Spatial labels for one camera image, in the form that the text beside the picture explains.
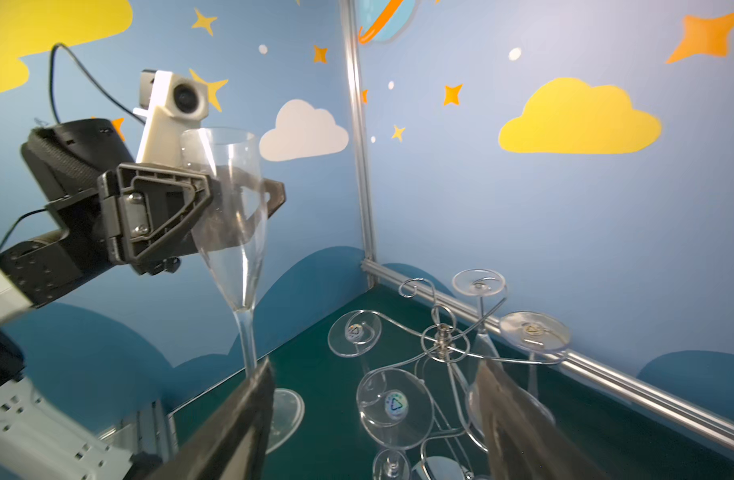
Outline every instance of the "planet painting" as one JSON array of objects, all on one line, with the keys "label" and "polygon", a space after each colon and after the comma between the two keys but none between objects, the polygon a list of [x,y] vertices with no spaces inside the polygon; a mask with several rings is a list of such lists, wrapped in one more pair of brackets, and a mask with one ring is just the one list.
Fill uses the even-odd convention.
[{"label": "planet painting", "polygon": [[415,0],[359,0],[359,43],[387,42],[407,25]]}]

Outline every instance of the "camera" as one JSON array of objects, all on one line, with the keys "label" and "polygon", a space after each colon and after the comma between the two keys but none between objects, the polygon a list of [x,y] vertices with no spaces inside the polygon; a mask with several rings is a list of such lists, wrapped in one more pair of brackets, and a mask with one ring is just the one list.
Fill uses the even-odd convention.
[{"label": "camera", "polygon": [[180,134],[200,128],[207,117],[207,86],[173,72],[144,70],[140,106],[146,109],[146,127],[135,161],[181,167]]}]

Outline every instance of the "metal hook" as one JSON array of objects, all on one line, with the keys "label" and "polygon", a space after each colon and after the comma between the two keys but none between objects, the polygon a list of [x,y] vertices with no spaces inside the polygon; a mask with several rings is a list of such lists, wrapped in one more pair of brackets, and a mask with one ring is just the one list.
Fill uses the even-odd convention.
[{"label": "metal hook", "polygon": [[[404,289],[405,285],[408,285],[411,282],[426,282],[431,287],[431,303],[436,305],[438,303],[438,300],[436,299],[436,287],[434,286],[434,283],[426,278],[410,278],[409,280],[405,280],[404,282],[401,282],[399,284],[399,294],[403,296],[404,298],[412,298],[413,296],[418,294],[418,286],[417,285],[410,285],[412,287],[412,293],[405,294],[402,293],[402,289]],[[431,310],[431,319],[434,320],[434,323],[439,325],[439,315],[437,314],[435,316],[435,311]]]},{"label": "metal hook", "polygon": [[458,328],[458,318],[455,316],[455,313],[450,310],[450,307],[447,305],[442,305],[441,303],[436,303],[434,306],[431,307],[431,318],[434,319],[434,321],[439,325],[439,309],[443,308],[448,313],[450,318],[452,319],[452,329],[455,330]]}]

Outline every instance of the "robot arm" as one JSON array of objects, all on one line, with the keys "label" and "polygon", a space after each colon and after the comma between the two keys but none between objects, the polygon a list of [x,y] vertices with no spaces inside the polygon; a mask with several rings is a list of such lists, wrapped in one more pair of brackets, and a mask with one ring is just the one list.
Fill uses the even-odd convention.
[{"label": "robot arm", "polygon": [[[180,134],[208,113],[205,85],[144,71],[146,117],[136,163],[104,119],[31,131],[21,153],[58,230],[0,253],[0,326],[75,290],[114,265],[138,274],[174,272],[196,253],[189,231],[212,201],[208,175],[180,167]],[[264,180],[269,216],[284,186]]]},{"label": "robot arm", "polygon": [[[207,116],[207,89],[171,72],[145,71],[140,104],[146,125],[136,162],[109,120],[31,131],[21,153],[59,228],[0,252],[0,326],[114,265],[172,273],[179,256],[197,252],[190,230],[217,192],[208,175],[179,168],[180,134]],[[285,201],[284,185],[263,184],[270,216]],[[23,368],[22,353],[0,331],[0,464],[26,479],[146,473],[136,472],[131,452],[106,446],[51,406]]]}]

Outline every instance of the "aluminum frame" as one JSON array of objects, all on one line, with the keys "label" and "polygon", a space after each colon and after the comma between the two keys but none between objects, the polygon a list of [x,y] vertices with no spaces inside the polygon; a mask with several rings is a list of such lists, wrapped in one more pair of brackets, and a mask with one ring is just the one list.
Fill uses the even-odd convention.
[{"label": "aluminum frame", "polygon": [[[365,141],[364,111],[362,110],[362,75],[359,70],[359,49],[356,29],[356,8],[352,0],[340,0],[340,21],[343,26],[345,64],[349,74],[349,100],[351,101],[351,123],[353,130],[356,183],[359,186],[359,210],[362,214],[362,243],[365,258],[375,260],[375,226],[372,222],[372,200],[370,193],[369,158]],[[368,288],[377,284],[377,279],[367,275]]]}]

